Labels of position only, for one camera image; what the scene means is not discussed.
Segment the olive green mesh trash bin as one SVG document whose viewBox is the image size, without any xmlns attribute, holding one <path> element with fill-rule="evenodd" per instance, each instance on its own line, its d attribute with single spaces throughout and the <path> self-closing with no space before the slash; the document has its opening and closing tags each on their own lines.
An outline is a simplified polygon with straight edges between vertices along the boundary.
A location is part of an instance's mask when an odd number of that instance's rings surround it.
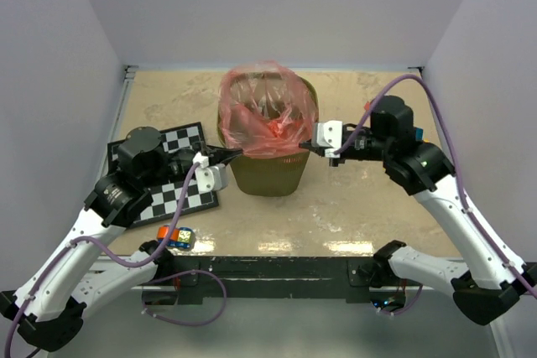
<svg viewBox="0 0 537 358">
<path fill-rule="evenodd" d="M 313 85 L 300 77 L 310 89 L 318 105 L 318 97 Z M 222 145 L 222 135 L 217 127 L 217 136 Z M 238 188 L 247 195 L 280 197 L 294 193 L 300 183 L 310 153 L 297 153 L 287 157 L 255 159 L 244 154 L 231 161 L 232 172 Z"/>
</svg>

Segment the red plastic trash bag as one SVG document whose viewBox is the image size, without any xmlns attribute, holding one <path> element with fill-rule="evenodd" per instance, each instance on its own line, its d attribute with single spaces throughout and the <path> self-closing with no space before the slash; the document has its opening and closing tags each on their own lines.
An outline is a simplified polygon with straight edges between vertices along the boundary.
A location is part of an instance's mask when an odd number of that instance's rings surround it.
<svg viewBox="0 0 537 358">
<path fill-rule="evenodd" d="M 250 158 L 304 153 L 319 108 L 306 83 L 273 60 L 239 65 L 219 85 L 217 127 L 227 148 Z"/>
</svg>

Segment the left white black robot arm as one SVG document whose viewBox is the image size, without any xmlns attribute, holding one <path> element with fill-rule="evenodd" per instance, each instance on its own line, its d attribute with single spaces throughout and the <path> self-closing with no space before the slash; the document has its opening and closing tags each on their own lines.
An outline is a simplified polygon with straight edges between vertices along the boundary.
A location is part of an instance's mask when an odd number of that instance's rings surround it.
<svg viewBox="0 0 537 358">
<path fill-rule="evenodd" d="M 15 335 L 36 352 L 57 351 L 73 340 L 85 319 L 122 293 L 141 283 L 167 283 L 174 264 L 166 245 L 189 184 L 196 183 L 200 193 L 224 189 L 226 166 L 241 155 L 240 148 L 204 143 L 171 153 L 157 129 L 133 129 L 47 262 L 23 286 L 1 293 L 1 313 L 12 322 L 4 356 L 11 355 Z M 183 186 L 164 240 L 148 241 L 128 258 L 111 252 L 109 245 L 151 205 L 151 188 L 175 181 Z"/>
</svg>

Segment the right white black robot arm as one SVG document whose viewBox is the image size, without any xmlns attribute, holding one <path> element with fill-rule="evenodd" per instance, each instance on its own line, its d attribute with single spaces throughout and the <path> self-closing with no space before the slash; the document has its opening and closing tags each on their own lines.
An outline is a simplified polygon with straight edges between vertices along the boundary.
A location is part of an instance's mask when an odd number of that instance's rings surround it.
<svg viewBox="0 0 537 358">
<path fill-rule="evenodd" d="M 401 241 L 378 249 L 365 269 L 372 286 L 410 280 L 454 300 L 473 323 L 486 325 L 508 312 L 536 284 L 536 266 L 518 257 L 484 221 L 482 214 L 456 187 L 456 171 L 448 157 L 423 140 L 414 113 L 398 96 L 383 96 L 370 108 L 370 127 L 360 130 L 345 151 L 337 147 L 351 138 L 354 126 L 341 121 L 315 124 L 312 138 L 300 147 L 328 158 L 336 167 L 347 160 L 379 161 L 385 173 L 414 197 L 437 221 L 462 260 L 454 262 L 418 252 Z"/>
</svg>

